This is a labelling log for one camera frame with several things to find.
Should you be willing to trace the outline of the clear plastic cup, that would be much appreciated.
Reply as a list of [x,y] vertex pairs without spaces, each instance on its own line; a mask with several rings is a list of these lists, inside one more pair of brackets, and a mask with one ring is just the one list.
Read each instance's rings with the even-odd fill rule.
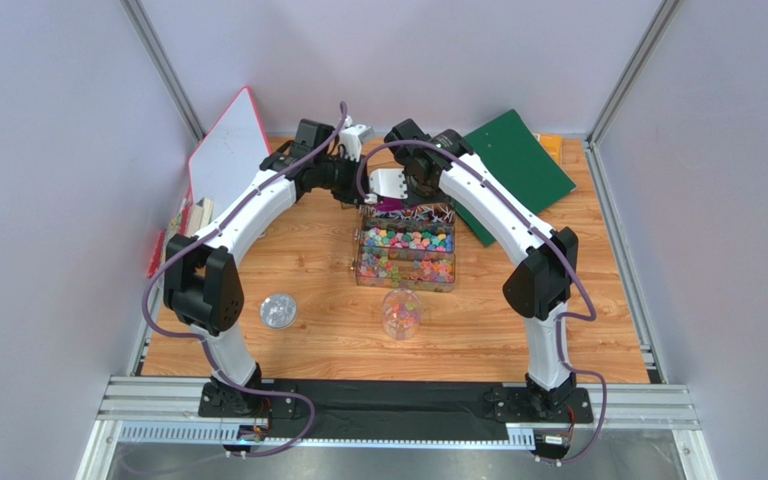
[[382,301],[382,328],[394,340],[408,340],[418,332],[423,312],[423,303],[416,292],[391,290]]

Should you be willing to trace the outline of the purple plastic scoop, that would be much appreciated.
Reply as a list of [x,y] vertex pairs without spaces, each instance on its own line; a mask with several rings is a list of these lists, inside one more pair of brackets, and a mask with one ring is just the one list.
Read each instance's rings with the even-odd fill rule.
[[381,214],[395,214],[404,212],[407,206],[403,199],[380,196],[375,209]]

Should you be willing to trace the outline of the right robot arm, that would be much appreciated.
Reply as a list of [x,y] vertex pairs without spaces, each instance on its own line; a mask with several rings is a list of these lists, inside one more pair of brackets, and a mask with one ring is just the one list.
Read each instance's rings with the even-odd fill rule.
[[527,330],[530,396],[546,407],[573,393],[576,375],[565,362],[565,316],[576,272],[579,241],[523,206],[491,173],[472,145],[454,130],[436,136],[408,119],[385,136],[403,166],[409,193],[450,197],[494,237],[514,270],[502,292]]

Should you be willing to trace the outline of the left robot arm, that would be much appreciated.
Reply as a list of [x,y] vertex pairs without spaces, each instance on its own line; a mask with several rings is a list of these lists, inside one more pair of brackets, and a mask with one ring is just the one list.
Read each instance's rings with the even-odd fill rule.
[[275,219],[314,189],[361,203],[354,181],[372,136],[370,126],[349,120],[338,126],[302,120],[224,213],[196,234],[169,241],[163,303],[201,344],[217,386],[242,398],[262,393],[259,365],[237,326],[245,301],[239,262]]

